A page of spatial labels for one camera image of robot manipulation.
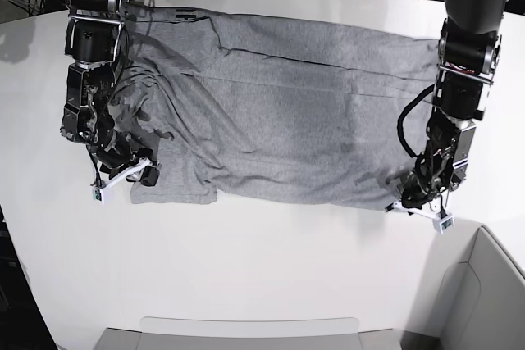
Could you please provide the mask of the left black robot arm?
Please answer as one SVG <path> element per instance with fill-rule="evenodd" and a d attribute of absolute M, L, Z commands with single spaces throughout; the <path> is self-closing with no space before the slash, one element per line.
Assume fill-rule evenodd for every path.
<path fill-rule="evenodd" d="M 399 200 L 386 211 L 425 216 L 444 227 L 454 220 L 445 208 L 449 192 L 466 179 L 476 123 L 484 117 L 480 102 L 493 84 L 500 58 L 500 25 L 508 0 L 444 0 L 446 18 L 438 43 L 436 81 L 400 113 L 397 136 L 414 160 L 398 187 Z M 404 135 L 408 114 L 431 98 L 424 150 L 416 153 Z"/>

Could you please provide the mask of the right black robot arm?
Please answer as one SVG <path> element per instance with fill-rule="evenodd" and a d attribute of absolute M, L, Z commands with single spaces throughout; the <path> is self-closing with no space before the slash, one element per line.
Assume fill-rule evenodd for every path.
<path fill-rule="evenodd" d="M 120 180 L 154 186 L 158 164 L 148 148 L 132 148 L 108 109 L 126 68 L 130 37 L 125 25 L 129 0 L 65 0 L 69 11 L 65 54 L 68 68 L 61 134 L 86 147 L 100 191 Z"/>

